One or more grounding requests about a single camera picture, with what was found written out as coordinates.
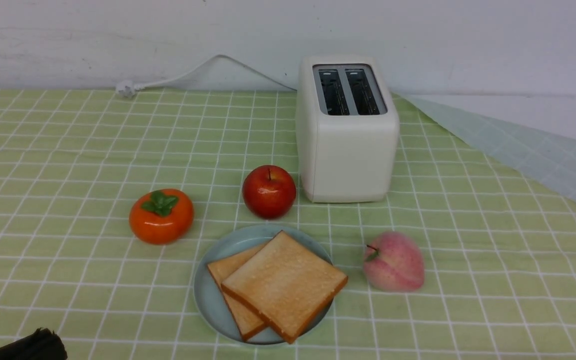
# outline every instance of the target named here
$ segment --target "bread slice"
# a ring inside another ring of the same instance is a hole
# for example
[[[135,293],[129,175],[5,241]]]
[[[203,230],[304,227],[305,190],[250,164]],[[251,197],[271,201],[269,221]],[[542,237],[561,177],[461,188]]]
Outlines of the bread slice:
[[[221,287],[292,344],[347,282],[342,271],[280,231]]]
[[[251,337],[267,328],[267,325],[256,315],[255,312],[252,312],[228,294],[225,294],[222,291],[221,282],[261,250],[264,245],[265,243],[259,244],[247,250],[235,253],[234,255],[210,262],[207,265],[208,271],[214,279],[214,282],[217,284],[219,291],[221,291],[244,342],[247,342]]]

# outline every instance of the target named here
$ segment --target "power cord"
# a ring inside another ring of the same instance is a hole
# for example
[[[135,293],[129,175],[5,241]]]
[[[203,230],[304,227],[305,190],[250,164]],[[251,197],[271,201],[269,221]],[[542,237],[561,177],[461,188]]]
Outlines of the power cord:
[[[274,82],[275,84],[279,84],[282,87],[288,88],[291,91],[297,91],[297,89],[294,89],[286,84],[283,84],[282,82],[280,82],[277,79],[274,79],[268,75],[265,75],[264,73],[260,73],[259,71],[255,70],[254,68],[251,68],[250,66],[247,66],[246,64],[244,64],[243,62],[234,59],[232,56],[230,55],[225,55],[225,54],[217,54],[217,55],[212,55],[209,58],[204,59],[202,62],[200,62],[199,64],[197,64],[197,66],[195,66],[194,68],[186,71],[185,73],[182,73],[181,75],[178,75],[176,77],[171,77],[169,79],[163,79],[163,80],[159,80],[159,81],[153,81],[153,82],[145,82],[145,83],[137,83],[135,84],[134,82],[132,82],[132,80],[123,80],[121,82],[119,82],[119,84],[116,85],[115,87],[115,91],[117,94],[123,96],[124,98],[132,98],[133,96],[135,96],[137,94],[137,92],[146,89],[146,88],[150,88],[150,87],[159,87],[165,84],[169,84],[171,82],[176,82],[177,80],[181,80],[182,78],[190,75],[191,73],[193,73],[194,71],[196,71],[198,68],[200,68],[201,66],[203,66],[204,64],[206,64],[208,61],[215,59],[215,58],[226,58],[226,59],[230,59],[232,61],[234,61],[237,64],[240,64],[241,66],[243,66],[244,68],[248,68],[249,70],[254,71],[255,73],[265,77],[266,79]]]

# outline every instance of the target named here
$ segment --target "persimmon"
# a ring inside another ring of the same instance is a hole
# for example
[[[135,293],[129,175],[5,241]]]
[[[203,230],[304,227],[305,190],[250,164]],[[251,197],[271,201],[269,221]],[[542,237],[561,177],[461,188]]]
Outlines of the persimmon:
[[[194,221],[192,200],[179,189],[159,189],[140,197],[130,209],[130,229],[143,242],[164,245],[179,239]]]

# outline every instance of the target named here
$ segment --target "fake fruit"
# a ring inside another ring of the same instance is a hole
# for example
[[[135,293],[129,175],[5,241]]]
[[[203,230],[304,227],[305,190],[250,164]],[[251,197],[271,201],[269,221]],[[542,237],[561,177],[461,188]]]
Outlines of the fake fruit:
[[[263,219],[282,217],[297,198],[292,176],[276,165],[262,165],[250,171],[242,192],[247,208]]]
[[[383,232],[366,246],[363,272],[373,287],[384,292],[413,292],[425,281],[421,250],[396,231]]]
[[[169,244],[194,221],[192,200],[178,189],[160,189],[139,198],[130,209],[130,229],[143,242]]]

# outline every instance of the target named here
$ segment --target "black object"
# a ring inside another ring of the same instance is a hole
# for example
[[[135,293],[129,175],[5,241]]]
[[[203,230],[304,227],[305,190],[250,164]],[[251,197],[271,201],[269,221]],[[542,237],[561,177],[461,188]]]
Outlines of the black object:
[[[32,335],[0,347],[0,360],[66,360],[68,354],[56,333],[38,328]]]

